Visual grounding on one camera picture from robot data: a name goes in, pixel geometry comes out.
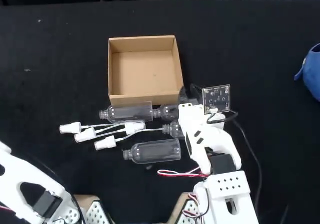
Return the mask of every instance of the plastic bottle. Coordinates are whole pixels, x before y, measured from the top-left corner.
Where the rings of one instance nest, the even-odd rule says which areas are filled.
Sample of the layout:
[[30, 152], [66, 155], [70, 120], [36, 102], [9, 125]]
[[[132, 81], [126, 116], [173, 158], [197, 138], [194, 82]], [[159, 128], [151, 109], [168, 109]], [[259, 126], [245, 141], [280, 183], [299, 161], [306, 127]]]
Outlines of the plastic bottle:
[[172, 121], [179, 117], [177, 105], [162, 105], [160, 108], [152, 109], [152, 103], [144, 102], [125, 107], [109, 106], [99, 113], [100, 119], [108, 119], [111, 123], [122, 123], [131, 121], [151, 122], [154, 118]]
[[184, 134], [181, 130], [178, 120], [172, 121], [170, 124], [163, 124], [163, 133], [170, 134], [173, 138], [184, 138]]
[[144, 102], [126, 107], [109, 106], [107, 110], [101, 110], [99, 116], [100, 119], [108, 119], [111, 123], [131, 121], [151, 122], [154, 119], [151, 102]]
[[131, 159], [137, 164], [179, 160], [181, 158], [179, 139], [134, 144], [130, 150], [123, 151], [123, 158]]
[[179, 110], [177, 105], [161, 105], [160, 108], [153, 110], [154, 118], [162, 118], [166, 121], [172, 121], [179, 117]]

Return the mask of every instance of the circuit board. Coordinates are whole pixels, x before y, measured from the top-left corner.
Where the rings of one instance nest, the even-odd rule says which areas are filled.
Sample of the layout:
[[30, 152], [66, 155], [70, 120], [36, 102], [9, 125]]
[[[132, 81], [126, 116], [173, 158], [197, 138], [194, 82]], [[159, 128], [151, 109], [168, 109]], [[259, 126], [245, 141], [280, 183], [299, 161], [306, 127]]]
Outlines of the circuit board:
[[217, 108], [218, 112], [230, 111], [230, 85], [221, 85], [202, 89], [204, 114], [210, 109]]

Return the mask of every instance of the red and white wire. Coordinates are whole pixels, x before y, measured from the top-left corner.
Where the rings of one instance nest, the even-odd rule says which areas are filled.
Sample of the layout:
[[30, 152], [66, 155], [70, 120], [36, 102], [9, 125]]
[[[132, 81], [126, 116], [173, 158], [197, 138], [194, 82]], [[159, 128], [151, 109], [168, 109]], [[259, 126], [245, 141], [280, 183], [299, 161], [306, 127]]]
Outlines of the red and white wire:
[[208, 175], [203, 174], [203, 173], [193, 173], [194, 171], [200, 169], [200, 167], [197, 167], [187, 173], [178, 173], [176, 171], [172, 171], [172, 170], [166, 170], [166, 169], [160, 169], [157, 171], [157, 173], [160, 176], [164, 176], [164, 177], [190, 177], [190, 178], [206, 178], [208, 177]]
[[12, 211], [10, 208], [4, 207], [4, 206], [0, 206], [0, 209], [7, 210], [7, 211]]
[[[188, 193], [188, 197], [195, 202], [197, 207], [199, 207], [199, 202], [198, 202], [197, 197], [194, 193]], [[192, 218], [192, 219], [196, 219], [196, 218], [200, 217], [200, 222], [203, 223], [203, 216], [200, 213], [197, 214], [197, 213], [192, 213], [192, 212], [189, 212], [186, 210], [182, 210], [182, 214], [185, 215], [186, 217]]]

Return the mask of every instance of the perforated white panel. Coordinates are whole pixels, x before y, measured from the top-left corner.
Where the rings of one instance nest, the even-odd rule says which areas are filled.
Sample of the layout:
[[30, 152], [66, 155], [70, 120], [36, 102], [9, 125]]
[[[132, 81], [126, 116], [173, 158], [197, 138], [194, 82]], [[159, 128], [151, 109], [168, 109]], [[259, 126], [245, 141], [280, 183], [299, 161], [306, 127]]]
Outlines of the perforated white panel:
[[[196, 206], [196, 203], [193, 200], [188, 200], [183, 208], [185, 211], [189, 211], [194, 214], [199, 214], [199, 209]], [[180, 216], [177, 219], [176, 224], [201, 224], [201, 220], [197, 219], [197, 221], [193, 218], [186, 217], [182, 211], [180, 213]]]
[[85, 216], [85, 224], [111, 224], [100, 202], [93, 202]]
[[213, 199], [250, 193], [244, 171], [211, 175], [205, 185], [210, 187]]

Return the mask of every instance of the black wire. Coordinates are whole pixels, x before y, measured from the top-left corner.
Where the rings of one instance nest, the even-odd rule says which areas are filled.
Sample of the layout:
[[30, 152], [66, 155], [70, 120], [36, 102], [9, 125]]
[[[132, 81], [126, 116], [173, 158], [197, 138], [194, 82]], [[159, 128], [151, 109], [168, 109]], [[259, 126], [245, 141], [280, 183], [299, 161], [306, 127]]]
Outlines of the black wire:
[[76, 205], [76, 208], [77, 208], [78, 211], [79, 211], [79, 215], [80, 215], [81, 218], [78, 220], [77, 223], [78, 223], [78, 224], [81, 224], [81, 222], [86, 223], [86, 220], [85, 220], [85, 218], [84, 218], [84, 216], [83, 216], [83, 214], [82, 214], [81, 208], [80, 208], [80, 206], [79, 206], [76, 198], [74, 197], [74, 195], [73, 195], [71, 192], [69, 192], [69, 191], [66, 189], [66, 186], [64, 185], [63, 180], [62, 180], [51, 168], [49, 168], [46, 164], [44, 164], [44, 163], [43, 163], [42, 161], [40, 161], [38, 158], [36, 158], [35, 156], [33, 156], [33, 155], [31, 155], [31, 154], [27, 154], [27, 155], [28, 155], [30, 158], [32, 158], [34, 161], [38, 162], [41, 166], [43, 166], [43, 167], [44, 167], [45, 169], [47, 169], [49, 172], [51, 172], [51, 173], [55, 176], [55, 178], [58, 179], [57, 182], [59, 182], [61, 185], [64, 186], [64, 189], [65, 189], [66, 192], [70, 193], [71, 199], [72, 199], [72, 201], [73, 201], [74, 204]]
[[228, 122], [228, 121], [231, 121], [233, 120], [234, 118], [236, 118], [238, 116], [238, 112], [235, 112], [235, 111], [232, 111], [230, 110], [229, 112], [232, 112], [233, 114], [227, 118], [222, 118], [222, 119], [218, 119], [218, 120], [212, 120], [212, 121], [209, 121], [214, 115], [215, 113], [212, 113], [210, 115], [210, 117], [206, 120], [206, 123], [208, 124], [215, 124], [215, 123], [222, 123], [222, 122]]
[[59, 219], [57, 219], [57, 220], [54, 220], [53, 223], [54, 223], [54, 222], [57, 222], [57, 221], [60, 221], [60, 220], [63, 220], [63, 223], [66, 223], [63, 218], [59, 218]]
[[246, 134], [244, 132], [244, 130], [242, 129], [242, 127], [240, 126], [240, 124], [236, 121], [236, 120], [233, 120], [233, 123], [236, 127], [238, 127], [243, 135], [243, 138], [244, 138], [244, 141], [247, 145], [247, 147], [249, 148], [249, 151], [251, 152], [251, 155], [253, 156], [255, 162], [256, 162], [256, 165], [257, 165], [257, 168], [258, 168], [258, 188], [256, 190], [256, 193], [255, 193], [255, 198], [254, 198], [254, 210], [255, 210], [255, 213], [256, 215], [258, 216], [258, 204], [259, 204], [259, 198], [260, 198], [260, 192], [261, 192], [261, 188], [262, 188], [262, 169], [261, 169], [261, 165], [260, 165], [260, 162], [258, 160], [258, 158], [256, 157], [250, 143], [249, 143], [249, 140], [247, 139], [246, 137]]
[[207, 188], [205, 189], [205, 192], [206, 192], [206, 198], [207, 198], [208, 206], [207, 206], [206, 211], [205, 211], [204, 213], [200, 214], [199, 216], [196, 216], [196, 217], [192, 218], [192, 219], [194, 219], [194, 222], [195, 222], [196, 224], [197, 224], [197, 219], [198, 219], [198, 218], [201, 218], [201, 217], [203, 217], [205, 214], [207, 214], [208, 211], [209, 211], [209, 208], [210, 208], [210, 198], [209, 198], [209, 193], [208, 193]]
[[285, 224], [285, 220], [286, 220], [288, 211], [289, 211], [289, 204], [285, 207], [285, 210], [284, 210], [283, 215], [280, 220], [280, 224]]

